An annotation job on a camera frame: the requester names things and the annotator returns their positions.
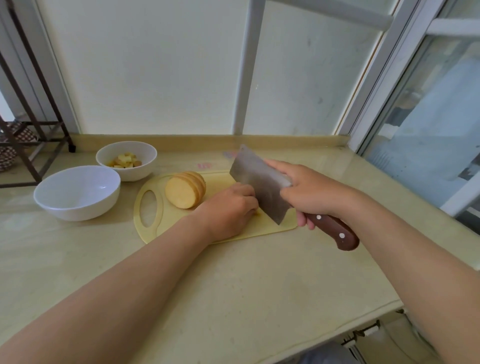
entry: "hand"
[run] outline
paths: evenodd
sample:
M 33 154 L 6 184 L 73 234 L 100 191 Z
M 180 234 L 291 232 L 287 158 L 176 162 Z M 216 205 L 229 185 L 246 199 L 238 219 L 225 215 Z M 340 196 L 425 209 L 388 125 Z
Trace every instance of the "hand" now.
M 292 180 L 293 186 L 282 189 L 280 195 L 296 208 L 298 225 L 307 225 L 310 230 L 315 229 L 315 225 L 305 217 L 304 212 L 341 218 L 343 207 L 348 205 L 349 196 L 355 191 L 300 164 L 273 159 L 265 162 Z
M 198 206 L 191 216 L 208 234 L 211 242 L 240 234 L 258 209 L 253 187 L 236 183 Z

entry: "person's left hand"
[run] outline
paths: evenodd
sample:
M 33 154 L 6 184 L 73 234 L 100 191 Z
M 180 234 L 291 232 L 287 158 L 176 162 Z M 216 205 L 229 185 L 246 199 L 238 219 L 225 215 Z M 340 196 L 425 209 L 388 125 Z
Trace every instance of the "person's left hand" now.
M 240 234 L 258 209 L 253 187 L 236 183 L 210 197 L 190 214 L 212 242 Z

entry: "cutting board handle hole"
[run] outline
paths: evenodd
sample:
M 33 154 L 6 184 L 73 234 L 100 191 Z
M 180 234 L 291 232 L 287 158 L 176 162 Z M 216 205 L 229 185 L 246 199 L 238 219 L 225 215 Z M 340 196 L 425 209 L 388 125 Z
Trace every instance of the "cutting board handle hole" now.
M 140 202 L 140 220 L 143 226 L 148 228 L 152 225 L 156 215 L 156 199 L 152 191 L 147 191 Z

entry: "person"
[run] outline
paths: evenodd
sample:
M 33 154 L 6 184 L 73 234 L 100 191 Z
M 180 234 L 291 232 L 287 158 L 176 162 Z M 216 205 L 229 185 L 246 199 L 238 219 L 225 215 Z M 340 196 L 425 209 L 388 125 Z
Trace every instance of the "person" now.
M 475 270 L 366 194 L 302 165 L 267 163 L 291 178 L 281 196 L 296 208 L 299 226 L 314 229 L 304 213 L 344 220 L 445 363 L 479 362 Z M 249 185 L 214 195 L 15 334 L 0 348 L 0 363 L 128 362 L 193 260 L 210 243 L 240 233 L 257 208 Z

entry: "person's left arm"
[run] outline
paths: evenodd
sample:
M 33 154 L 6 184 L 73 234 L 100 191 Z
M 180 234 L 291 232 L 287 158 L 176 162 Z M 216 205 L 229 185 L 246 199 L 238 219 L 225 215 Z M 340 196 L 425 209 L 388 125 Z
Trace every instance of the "person's left arm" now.
M 251 186 L 219 192 L 15 334 L 0 363 L 128 362 L 188 266 L 208 244 L 240 233 L 256 208 Z

